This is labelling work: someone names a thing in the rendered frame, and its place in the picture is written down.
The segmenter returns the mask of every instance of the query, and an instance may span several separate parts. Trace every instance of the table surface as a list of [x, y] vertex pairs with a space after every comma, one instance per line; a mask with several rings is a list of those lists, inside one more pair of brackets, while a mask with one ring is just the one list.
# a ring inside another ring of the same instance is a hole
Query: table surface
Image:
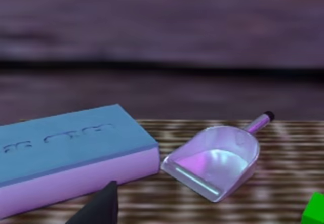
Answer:
[[[248, 121], [138, 120], [165, 157], [213, 125]], [[324, 121], [274, 121], [257, 134], [261, 144], [252, 179], [211, 203], [161, 172], [119, 186], [118, 224], [297, 224], [313, 192], [324, 192]], [[0, 224], [63, 224], [91, 195], [31, 211]]]

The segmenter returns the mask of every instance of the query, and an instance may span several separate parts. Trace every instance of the blue eraser top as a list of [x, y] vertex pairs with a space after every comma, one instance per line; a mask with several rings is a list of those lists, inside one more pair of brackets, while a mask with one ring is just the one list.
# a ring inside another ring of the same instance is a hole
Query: blue eraser top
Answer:
[[0, 126], [0, 187], [155, 147], [118, 104]]

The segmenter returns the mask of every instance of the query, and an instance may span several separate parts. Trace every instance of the dustpan handle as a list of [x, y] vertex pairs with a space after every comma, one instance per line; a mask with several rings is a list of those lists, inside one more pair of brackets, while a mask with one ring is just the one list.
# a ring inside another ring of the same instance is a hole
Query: dustpan handle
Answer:
[[268, 123], [274, 120], [274, 113], [271, 111], [266, 111], [258, 118], [253, 120], [250, 124], [245, 126], [243, 129], [251, 134], [255, 134], [257, 131], [261, 130]]

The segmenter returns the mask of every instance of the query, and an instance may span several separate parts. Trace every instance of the translucent dustpan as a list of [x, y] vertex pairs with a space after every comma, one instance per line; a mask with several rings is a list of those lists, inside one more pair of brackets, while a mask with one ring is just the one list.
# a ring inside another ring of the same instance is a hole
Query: translucent dustpan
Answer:
[[244, 129], [204, 129], [168, 155], [161, 169], [208, 200], [221, 201], [254, 174], [260, 146], [253, 134], [273, 119], [267, 111]]

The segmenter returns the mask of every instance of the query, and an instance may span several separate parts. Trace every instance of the woven mat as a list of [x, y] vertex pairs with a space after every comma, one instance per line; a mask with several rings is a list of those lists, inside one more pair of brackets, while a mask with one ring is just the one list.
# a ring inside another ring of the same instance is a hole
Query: woven mat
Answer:
[[[165, 157], [198, 131], [248, 121], [139, 120]], [[258, 170], [220, 203], [210, 203], [161, 172], [122, 185], [118, 224], [297, 224], [314, 191], [324, 192], [324, 121], [275, 121], [260, 131]], [[91, 197], [69, 200], [0, 224], [64, 224]]]

